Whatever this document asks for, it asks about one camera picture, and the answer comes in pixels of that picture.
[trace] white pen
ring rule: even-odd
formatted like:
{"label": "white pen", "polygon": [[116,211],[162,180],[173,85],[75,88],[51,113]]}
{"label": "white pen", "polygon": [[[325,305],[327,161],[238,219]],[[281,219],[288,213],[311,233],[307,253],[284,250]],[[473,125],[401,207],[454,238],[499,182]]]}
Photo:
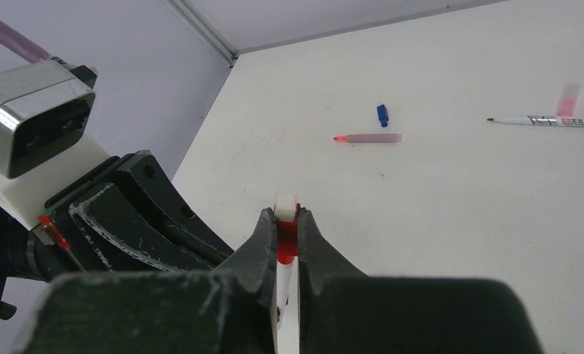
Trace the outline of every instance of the white pen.
{"label": "white pen", "polygon": [[541,125],[543,127],[584,128],[584,117],[521,116],[487,118],[490,122],[516,125]]}

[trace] pen label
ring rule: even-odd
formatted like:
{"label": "pen label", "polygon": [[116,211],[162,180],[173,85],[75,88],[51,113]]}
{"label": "pen label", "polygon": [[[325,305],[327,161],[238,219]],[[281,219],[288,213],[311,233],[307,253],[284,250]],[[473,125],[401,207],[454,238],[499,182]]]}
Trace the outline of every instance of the pen label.
{"label": "pen label", "polygon": [[584,127],[584,119],[581,118],[561,118],[561,125],[570,127]]}

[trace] pen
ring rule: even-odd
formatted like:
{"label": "pen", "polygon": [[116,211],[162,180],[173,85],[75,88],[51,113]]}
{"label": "pen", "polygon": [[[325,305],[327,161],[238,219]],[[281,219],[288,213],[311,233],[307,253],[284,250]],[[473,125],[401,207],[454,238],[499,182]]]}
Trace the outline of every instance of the pen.
{"label": "pen", "polygon": [[490,122],[515,125],[542,125],[545,127],[584,128],[584,117],[521,116],[487,118]]}
{"label": "pen", "polygon": [[400,134],[387,133],[387,134],[351,134],[351,135],[340,135],[333,138],[337,142],[400,142],[403,140],[403,136]]}
{"label": "pen", "polygon": [[277,329],[281,328],[283,313],[288,304],[292,263],[299,255],[297,242],[301,204],[292,193],[277,193],[274,217],[277,219]]}

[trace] blue marker cap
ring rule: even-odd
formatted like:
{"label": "blue marker cap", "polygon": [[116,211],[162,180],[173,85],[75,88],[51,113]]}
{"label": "blue marker cap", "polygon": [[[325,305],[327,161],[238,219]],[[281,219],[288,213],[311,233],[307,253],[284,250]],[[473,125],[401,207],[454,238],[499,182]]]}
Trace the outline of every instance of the blue marker cap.
{"label": "blue marker cap", "polygon": [[386,105],[378,105],[377,106],[377,115],[379,116],[379,122],[381,122],[381,126],[384,128],[387,127],[389,117],[388,117],[388,108],[386,108]]}

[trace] white table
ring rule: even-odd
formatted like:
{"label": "white table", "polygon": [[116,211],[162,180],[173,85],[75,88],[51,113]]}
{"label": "white table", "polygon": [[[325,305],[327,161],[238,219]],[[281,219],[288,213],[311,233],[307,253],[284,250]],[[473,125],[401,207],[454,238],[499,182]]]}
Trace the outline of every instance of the white table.
{"label": "white table", "polygon": [[[506,1],[243,55],[174,183],[234,248],[275,192],[294,192],[366,273],[503,280],[548,353],[584,353],[584,129],[485,121],[554,114],[573,82],[584,116],[583,0]],[[387,131],[403,142],[332,140]],[[298,352],[294,311],[281,353]]]}

